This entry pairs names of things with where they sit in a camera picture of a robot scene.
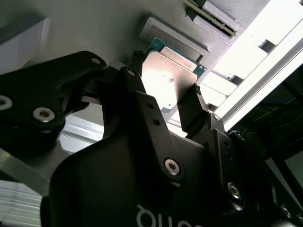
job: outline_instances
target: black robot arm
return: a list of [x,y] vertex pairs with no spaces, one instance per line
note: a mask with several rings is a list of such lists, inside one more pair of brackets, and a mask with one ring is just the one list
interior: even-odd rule
[[[117,70],[78,52],[1,75],[0,170],[43,195],[42,227],[303,226],[301,208],[197,85],[178,102],[188,136],[169,131],[140,63]],[[65,117],[89,103],[103,107],[104,138],[69,155],[58,141]]]

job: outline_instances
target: bolt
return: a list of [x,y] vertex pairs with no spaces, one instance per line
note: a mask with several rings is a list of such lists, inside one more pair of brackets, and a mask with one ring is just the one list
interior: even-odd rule
[[0,96],[0,110],[7,110],[13,106],[13,102],[6,96]]
[[132,76],[134,76],[134,75],[136,75],[133,71],[131,71],[131,70],[128,70],[127,71],[129,74],[131,74]]
[[289,212],[289,210],[287,209],[287,207],[284,204],[281,205],[281,209],[288,218],[292,218],[292,214]]
[[92,58],[91,60],[92,60],[94,63],[96,63],[96,64],[100,64],[100,63],[101,63],[97,58]]
[[55,118],[54,112],[46,107],[36,108],[33,112],[33,116],[38,121],[44,123],[50,122]]
[[221,121],[220,117],[218,117],[217,115],[214,114],[214,118],[216,119],[216,121]]
[[244,138],[244,136],[243,136],[241,133],[238,132],[237,135],[238,135],[238,137],[239,137],[241,140],[245,141],[245,138]]
[[180,172],[179,165],[172,159],[167,159],[165,161],[165,167],[172,175],[178,175]]
[[297,214],[297,217],[300,220],[300,222],[303,224],[303,216],[302,216],[302,214]]
[[236,199],[240,199],[241,198],[241,194],[239,189],[234,185],[233,182],[229,182],[227,184],[227,188],[229,190],[229,192],[232,194],[232,196]]

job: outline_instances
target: metal frame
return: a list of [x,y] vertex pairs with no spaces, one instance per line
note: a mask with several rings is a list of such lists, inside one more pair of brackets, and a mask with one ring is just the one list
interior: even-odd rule
[[100,141],[103,134],[103,126],[70,115],[66,118],[60,142],[64,150],[74,153]]
[[216,110],[229,130],[303,63],[303,20]]

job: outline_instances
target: screw hole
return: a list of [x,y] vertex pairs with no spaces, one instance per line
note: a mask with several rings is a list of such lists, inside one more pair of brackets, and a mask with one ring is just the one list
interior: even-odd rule
[[292,218],[292,214],[289,212],[289,210],[284,204],[281,205],[281,209],[288,218]]
[[297,214],[298,219],[300,220],[300,222],[303,224],[303,217],[302,214]]
[[41,111],[39,114],[40,114],[41,117],[49,117],[50,116],[49,113],[46,112],[46,111]]
[[237,133],[237,135],[238,135],[238,137],[239,137],[242,141],[245,141],[245,138],[244,138],[244,136],[243,136],[242,134]]
[[176,170],[176,166],[172,163],[169,163],[169,167],[172,169],[172,170]]
[[91,60],[92,60],[94,63],[96,63],[96,64],[100,64],[100,63],[101,63],[97,58],[92,58]]
[[136,74],[133,72],[133,71],[131,71],[131,70],[128,70],[127,71],[129,74],[131,74],[132,76],[135,76]]
[[12,106],[13,106],[13,102],[11,101],[10,98],[0,95],[0,111],[9,109]]
[[215,118],[215,119],[216,119],[216,121],[218,121],[218,122],[220,122],[220,121],[221,121],[220,117],[218,117],[217,115],[214,115],[214,118]]
[[223,140],[224,144],[229,147],[229,144],[226,140]]
[[241,198],[239,189],[232,182],[229,182],[227,184],[227,188],[234,198],[236,199]]
[[155,125],[158,125],[158,126],[160,125],[160,122],[159,122],[157,119],[153,119],[152,122],[153,122]]
[[151,109],[153,109],[153,105],[151,103],[148,103],[147,106]]

